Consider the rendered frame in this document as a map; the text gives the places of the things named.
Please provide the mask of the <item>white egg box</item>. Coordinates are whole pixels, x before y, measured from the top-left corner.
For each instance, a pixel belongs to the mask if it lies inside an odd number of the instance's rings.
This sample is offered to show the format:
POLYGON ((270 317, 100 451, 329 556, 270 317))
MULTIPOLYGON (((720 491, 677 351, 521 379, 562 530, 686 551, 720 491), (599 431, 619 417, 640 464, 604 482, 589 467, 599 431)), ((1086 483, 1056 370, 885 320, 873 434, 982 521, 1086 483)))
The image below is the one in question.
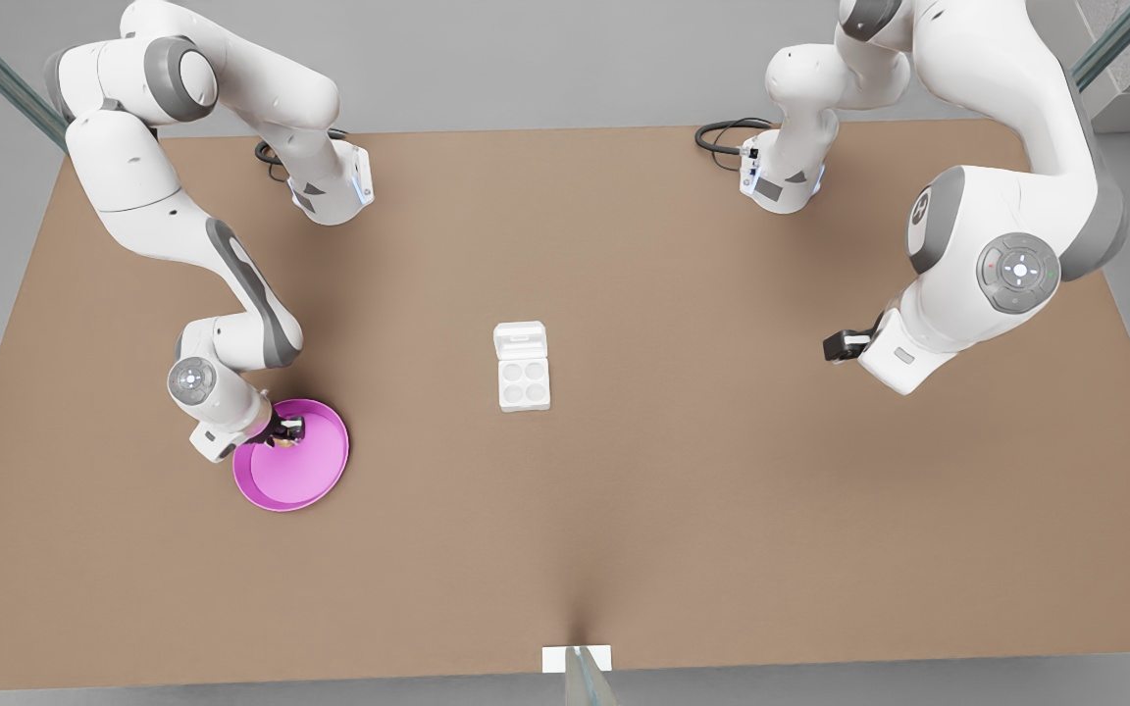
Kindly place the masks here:
POLYGON ((546 358, 501 359, 498 384, 503 412, 546 411, 551 406, 550 365, 546 358))

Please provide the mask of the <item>white egg box lid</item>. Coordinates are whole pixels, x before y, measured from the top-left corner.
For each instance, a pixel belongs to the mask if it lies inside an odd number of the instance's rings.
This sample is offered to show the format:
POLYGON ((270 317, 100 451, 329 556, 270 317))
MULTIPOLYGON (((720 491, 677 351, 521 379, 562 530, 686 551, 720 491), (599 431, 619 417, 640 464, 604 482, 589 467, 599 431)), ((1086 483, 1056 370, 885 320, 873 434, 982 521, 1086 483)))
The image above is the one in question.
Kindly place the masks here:
POLYGON ((548 357, 546 326, 540 321, 501 323, 494 328, 493 343, 498 361, 548 357))

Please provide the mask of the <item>pink round plate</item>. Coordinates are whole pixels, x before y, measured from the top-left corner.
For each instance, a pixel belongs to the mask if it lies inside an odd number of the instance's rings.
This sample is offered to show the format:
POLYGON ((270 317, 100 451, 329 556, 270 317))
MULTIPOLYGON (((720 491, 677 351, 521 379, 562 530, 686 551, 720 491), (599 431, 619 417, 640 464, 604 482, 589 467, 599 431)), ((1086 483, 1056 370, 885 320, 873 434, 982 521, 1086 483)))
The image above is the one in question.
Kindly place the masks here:
POLYGON ((349 457, 349 434, 339 415, 315 399, 284 399, 275 411, 299 417, 304 437, 295 445, 241 445, 232 476, 247 502, 269 511, 306 508, 331 491, 349 457))

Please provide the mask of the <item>silver frame post with foot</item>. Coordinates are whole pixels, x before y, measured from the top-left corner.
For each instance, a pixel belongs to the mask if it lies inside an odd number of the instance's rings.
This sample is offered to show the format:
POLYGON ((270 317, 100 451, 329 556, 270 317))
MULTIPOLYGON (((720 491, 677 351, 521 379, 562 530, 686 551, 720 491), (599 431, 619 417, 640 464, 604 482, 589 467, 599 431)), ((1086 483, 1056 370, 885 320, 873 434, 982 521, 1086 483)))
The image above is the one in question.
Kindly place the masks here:
POLYGON ((612 670, 610 646, 545 646, 544 674, 560 672, 565 706, 620 706, 606 676, 612 670))

